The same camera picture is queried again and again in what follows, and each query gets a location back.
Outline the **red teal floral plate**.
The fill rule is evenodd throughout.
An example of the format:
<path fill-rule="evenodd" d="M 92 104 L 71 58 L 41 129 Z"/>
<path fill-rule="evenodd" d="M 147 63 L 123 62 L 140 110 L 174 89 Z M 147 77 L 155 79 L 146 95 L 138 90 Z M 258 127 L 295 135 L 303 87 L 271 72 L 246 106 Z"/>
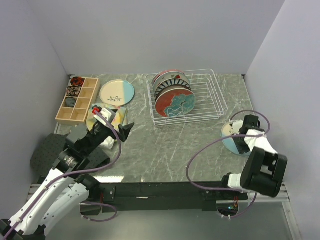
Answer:
<path fill-rule="evenodd" d="M 156 112 L 165 118 L 180 117 L 196 106 L 196 96 L 188 89 L 177 88 L 161 93 L 155 102 Z"/>

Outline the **maroon rim beige plate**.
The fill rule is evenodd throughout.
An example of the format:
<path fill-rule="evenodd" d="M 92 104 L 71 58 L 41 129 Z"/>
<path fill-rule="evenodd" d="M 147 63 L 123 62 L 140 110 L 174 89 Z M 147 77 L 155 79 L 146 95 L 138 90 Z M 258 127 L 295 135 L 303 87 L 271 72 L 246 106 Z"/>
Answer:
<path fill-rule="evenodd" d="M 158 97 L 161 96 L 161 94 L 164 94 L 170 90 L 177 90 L 177 89 L 186 89 L 186 90 L 191 90 L 190 87 L 188 86 L 183 86 L 183 85 L 172 85 L 172 86 L 168 86 L 166 88 L 164 88 L 163 90 L 161 90 L 156 96 L 155 99 L 157 99 Z"/>

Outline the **blue striped white plate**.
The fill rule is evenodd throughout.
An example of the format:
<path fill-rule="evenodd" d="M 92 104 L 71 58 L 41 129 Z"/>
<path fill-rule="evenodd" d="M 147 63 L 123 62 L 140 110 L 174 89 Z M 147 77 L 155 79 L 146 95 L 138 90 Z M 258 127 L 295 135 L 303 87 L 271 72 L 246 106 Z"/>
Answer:
<path fill-rule="evenodd" d="M 188 81 L 186 81 L 184 79 L 181 79 L 181 78 L 170 78 L 170 79 L 165 80 L 162 83 L 160 83 L 155 88 L 155 92 L 160 92 L 160 91 L 162 91 L 165 88 L 168 88 L 170 86 L 182 86 L 184 88 L 187 88 L 187 89 L 191 90 L 191 86 L 190 86 L 190 83 Z"/>

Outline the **watermelon pattern plate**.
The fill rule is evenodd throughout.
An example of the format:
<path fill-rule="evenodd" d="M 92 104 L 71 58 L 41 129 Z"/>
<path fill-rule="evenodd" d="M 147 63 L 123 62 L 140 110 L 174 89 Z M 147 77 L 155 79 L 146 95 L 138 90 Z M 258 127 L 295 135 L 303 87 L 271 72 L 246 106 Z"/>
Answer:
<path fill-rule="evenodd" d="M 163 81 L 166 81 L 168 79 L 172 79 L 172 78 L 180 78 L 180 79 L 184 79 L 185 81 L 189 81 L 188 77 L 186 76 L 186 74 L 184 73 L 179 73 L 177 71 L 172 71 L 172 72 L 167 72 L 161 76 L 159 76 L 156 81 L 152 80 L 152 84 L 158 84 L 158 83 L 162 83 Z"/>

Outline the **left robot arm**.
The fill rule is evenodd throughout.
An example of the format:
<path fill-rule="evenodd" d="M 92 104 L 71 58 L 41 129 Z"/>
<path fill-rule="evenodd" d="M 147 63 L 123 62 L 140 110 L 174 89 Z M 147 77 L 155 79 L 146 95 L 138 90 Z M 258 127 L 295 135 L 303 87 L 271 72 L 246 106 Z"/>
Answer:
<path fill-rule="evenodd" d="M 3 239 L 44 240 L 72 208 L 99 197 L 100 182 L 91 174 L 110 168 L 120 156 L 101 167 L 86 169 L 89 156 L 108 137 L 118 144 L 125 142 L 135 125 L 120 124 L 115 129 L 112 121 L 116 112 L 115 109 L 96 108 L 92 129 L 85 125 L 73 127 L 42 185 L 15 215 L 0 221 Z"/>

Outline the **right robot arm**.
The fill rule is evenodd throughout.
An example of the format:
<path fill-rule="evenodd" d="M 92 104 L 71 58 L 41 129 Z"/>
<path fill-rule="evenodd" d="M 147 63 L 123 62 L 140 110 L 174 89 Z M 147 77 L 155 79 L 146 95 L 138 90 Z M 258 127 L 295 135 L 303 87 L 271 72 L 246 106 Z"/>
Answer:
<path fill-rule="evenodd" d="M 224 146 L 232 153 L 248 157 L 242 173 L 223 176 L 219 187 L 222 198 L 230 200 L 240 191 L 253 191 L 275 198 L 283 183 L 288 158 L 269 143 L 258 116 L 231 120 L 221 130 Z"/>

